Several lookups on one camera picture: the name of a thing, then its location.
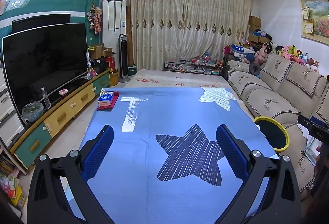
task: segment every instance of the curved tv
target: curved tv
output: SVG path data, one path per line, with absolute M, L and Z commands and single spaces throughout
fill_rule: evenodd
M 87 71 L 85 23 L 38 27 L 2 38 L 3 63 L 18 112 Z

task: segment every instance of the tv stand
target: tv stand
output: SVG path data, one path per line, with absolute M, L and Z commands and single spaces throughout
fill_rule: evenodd
M 78 78 L 67 86 L 68 94 L 60 96 L 36 122 L 26 126 L 16 143 L 10 148 L 22 166 L 27 170 L 43 149 L 94 98 L 98 97 L 102 88 L 115 86 L 118 83 L 118 73 L 110 75 L 110 70 L 99 74 L 90 80 Z

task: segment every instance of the white storage drawer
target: white storage drawer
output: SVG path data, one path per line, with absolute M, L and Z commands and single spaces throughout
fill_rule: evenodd
M 10 114 L 14 110 L 14 105 L 10 99 L 9 92 L 7 91 L 0 96 L 0 119 L 5 117 L 7 114 Z
M 7 147 L 11 144 L 12 139 L 24 130 L 17 113 L 9 114 L 9 116 L 0 122 L 0 137 Z
M 2 67 L 2 64 L 0 64 L 0 92 L 4 91 L 7 88 L 5 76 L 4 76 L 4 70 Z

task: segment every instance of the curtain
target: curtain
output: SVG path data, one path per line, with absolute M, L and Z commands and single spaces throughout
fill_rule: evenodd
M 180 57 L 184 4 L 185 0 L 127 0 L 138 70 L 162 70 L 164 61 Z
M 244 41 L 252 1 L 186 0 L 181 56 L 191 58 L 210 52 L 212 57 L 222 59 L 227 44 Z

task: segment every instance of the hanging flower decoration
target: hanging flower decoration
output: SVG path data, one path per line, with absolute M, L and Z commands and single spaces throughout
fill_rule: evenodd
M 101 29 L 101 18 L 102 15 L 102 10 L 98 7 L 95 7 L 95 4 L 92 4 L 91 10 L 87 13 L 88 20 L 91 22 L 90 23 L 90 29 L 95 29 L 95 34 L 98 34 Z

